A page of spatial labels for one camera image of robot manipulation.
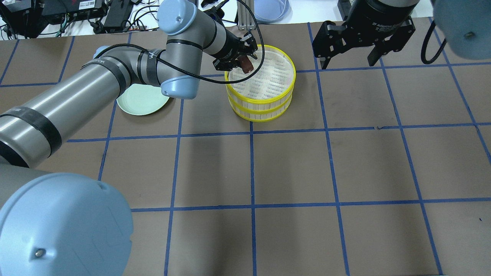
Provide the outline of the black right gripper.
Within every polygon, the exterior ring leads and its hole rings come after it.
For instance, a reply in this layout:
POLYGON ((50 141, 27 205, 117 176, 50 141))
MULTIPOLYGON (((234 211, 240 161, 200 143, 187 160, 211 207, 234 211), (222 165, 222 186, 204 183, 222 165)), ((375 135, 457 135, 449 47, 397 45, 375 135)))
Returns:
POLYGON ((387 53, 400 52, 415 33, 415 0, 339 0, 337 7, 343 23, 324 21, 312 42, 322 69, 346 50, 374 45, 367 56, 372 67, 387 53))

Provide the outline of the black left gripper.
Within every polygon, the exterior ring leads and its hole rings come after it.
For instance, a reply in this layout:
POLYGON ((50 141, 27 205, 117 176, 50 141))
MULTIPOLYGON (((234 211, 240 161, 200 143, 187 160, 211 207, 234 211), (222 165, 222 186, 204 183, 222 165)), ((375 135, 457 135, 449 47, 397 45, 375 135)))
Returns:
POLYGON ((257 60, 255 52, 258 46, 252 33, 246 33, 242 38, 232 33, 226 34, 226 41, 222 49, 213 55, 213 66, 218 71, 229 72, 234 68, 242 68, 243 61, 239 56, 252 57, 257 60))

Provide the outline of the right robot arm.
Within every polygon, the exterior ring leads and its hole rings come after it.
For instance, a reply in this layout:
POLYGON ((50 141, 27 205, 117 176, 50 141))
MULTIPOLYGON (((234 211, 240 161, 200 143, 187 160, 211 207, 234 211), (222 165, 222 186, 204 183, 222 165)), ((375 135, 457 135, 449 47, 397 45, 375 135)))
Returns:
MULTIPOLYGON (((374 66, 382 56, 402 50, 415 33, 410 14, 417 4, 417 0, 339 0, 345 21, 340 26, 322 23, 312 42, 314 56, 326 69, 338 54, 372 47, 367 61, 374 66)), ((434 63, 446 45, 462 58, 490 58, 489 0, 433 0, 431 4, 433 22, 420 52, 423 64, 434 63)))

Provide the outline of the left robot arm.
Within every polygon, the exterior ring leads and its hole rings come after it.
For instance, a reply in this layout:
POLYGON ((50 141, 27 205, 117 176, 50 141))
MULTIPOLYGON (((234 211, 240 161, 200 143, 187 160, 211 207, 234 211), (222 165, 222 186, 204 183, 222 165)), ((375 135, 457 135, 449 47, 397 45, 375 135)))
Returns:
POLYGON ((218 71, 257 74, 258 45, 223 26, 216 7, 165 0, 165 49, 124 43, 97 49, 72 77, 1 114, 1 275, 121 276, 132 250, 133 216, 119 190, 74 173, 38 171, 75 133, 133 84, 194 99, 203 54, 218 71))

